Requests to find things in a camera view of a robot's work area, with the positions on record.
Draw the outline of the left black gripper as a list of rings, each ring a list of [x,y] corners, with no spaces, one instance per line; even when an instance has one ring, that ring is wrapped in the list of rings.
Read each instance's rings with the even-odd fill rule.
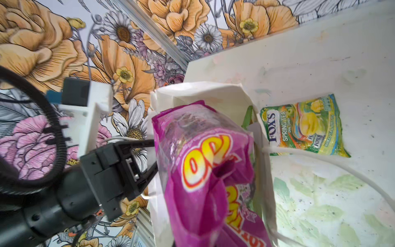
[[[158,172],[157,162],[141,172],[134,159],[148,160],[148,148],[154,140],[121,139],[80,157],[88,185],[109,221],[123,214],[123,199],[140,196]]]

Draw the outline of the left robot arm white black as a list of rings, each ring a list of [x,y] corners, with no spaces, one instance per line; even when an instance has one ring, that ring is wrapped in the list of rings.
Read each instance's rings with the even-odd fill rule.
[[[35,247],[67,228],[81,234],[99,210],[117,219],[122,200],[142,194],[158,171],[156,164],[141,171],[132,151],[153,146],[153,140],[123,141],[82,156],[54,185],[24,196],[18,210],[1,213],[1,246]]]

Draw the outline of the magenta snack bag yellow letters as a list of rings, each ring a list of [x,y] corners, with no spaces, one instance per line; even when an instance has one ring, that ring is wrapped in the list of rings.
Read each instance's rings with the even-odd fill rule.
[[[252,135],[202,100],[165,110],[152,124],[175,245],[269,247],[262,218],[249,208]]]

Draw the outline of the white paper bag red flower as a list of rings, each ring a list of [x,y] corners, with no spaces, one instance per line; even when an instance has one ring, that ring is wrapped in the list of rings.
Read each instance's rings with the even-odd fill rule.
[[[394,148],[346,123],[337,95],[257,111],[239,85],[152,93],[158,247],[392,247]]]

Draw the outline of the green Lays chips bag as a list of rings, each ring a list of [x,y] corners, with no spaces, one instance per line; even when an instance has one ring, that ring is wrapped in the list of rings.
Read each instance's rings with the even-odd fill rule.
[[[249,107],[247,108],[246,114],[245,114],[245,116],[244,116],[243,123],[242,123],[242,125],[241,125],[241,127],[242,127],[244,130],[247,130],[248,127],[253,123],[253,116],[254,116],[254,113],[253,113],[253,106],[249,106]]]

